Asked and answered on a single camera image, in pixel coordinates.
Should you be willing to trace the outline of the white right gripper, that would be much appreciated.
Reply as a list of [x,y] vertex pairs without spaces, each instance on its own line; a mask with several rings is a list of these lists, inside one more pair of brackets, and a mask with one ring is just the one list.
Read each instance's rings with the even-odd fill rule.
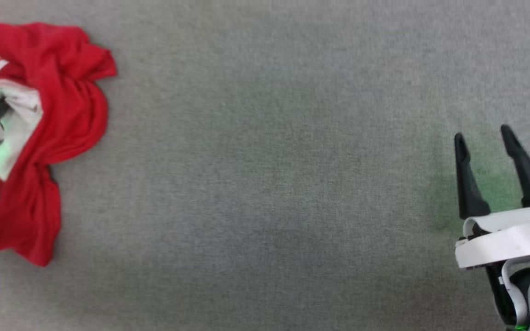
[[501,126],[501,135],[517,171],[523,209],[493,213],[474,178],[463,134],[454,136],[459,218],[465,220],[464,239],[455,245],[459,268],[530,257],[530,156],[509,125]]

